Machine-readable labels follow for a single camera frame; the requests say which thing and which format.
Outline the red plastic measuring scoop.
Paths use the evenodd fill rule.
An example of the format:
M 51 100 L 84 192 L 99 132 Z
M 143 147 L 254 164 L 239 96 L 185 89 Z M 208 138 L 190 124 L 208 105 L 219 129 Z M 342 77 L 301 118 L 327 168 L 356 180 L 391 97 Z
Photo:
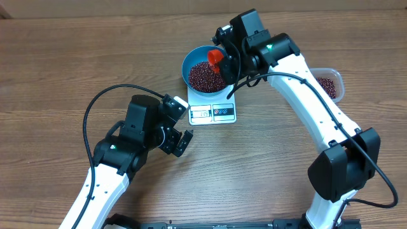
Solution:
M 210 68 L 215 72 L 215 73 L 220 73 L 220 67 L 219 63 L 222 61 L 224 58 L 224 55 L 222 51 L 218 49 L 213 49 L 208 51 L 207 53 L 207 59 L 210 65 Z

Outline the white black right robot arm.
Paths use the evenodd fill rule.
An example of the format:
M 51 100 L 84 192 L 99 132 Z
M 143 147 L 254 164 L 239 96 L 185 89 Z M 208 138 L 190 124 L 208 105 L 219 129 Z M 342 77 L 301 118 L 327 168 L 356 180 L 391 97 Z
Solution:
M 346 206 L 378 167 L 380 137 L 362 130 L 319 85 L 299 47 L 285 33 L 271 35 L 256 10 L 249 10 L 217 29 L 212 42 L 224 48 L 209 62 L 234 89 L 265 80 L 279 91 L 306 126 L 319 156 L 308 168 L 315 190 L 301 219 L 278 219 L 274 226 L 296 228 L 360 228 L 344 220 Z

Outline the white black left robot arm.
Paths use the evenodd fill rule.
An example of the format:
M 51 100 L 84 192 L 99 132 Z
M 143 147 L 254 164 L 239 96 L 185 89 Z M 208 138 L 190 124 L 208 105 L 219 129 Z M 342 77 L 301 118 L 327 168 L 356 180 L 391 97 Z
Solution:
M 134 95 L 125 120 L 118 121 L 97 143 L 84 185 L 61 228 L 102 228 L 151 150 L 159 148 L 180 157 L 193 133 L 179 132 L 174 126 L 188 109 L 188 103 L 178 96 L 158 100 Z

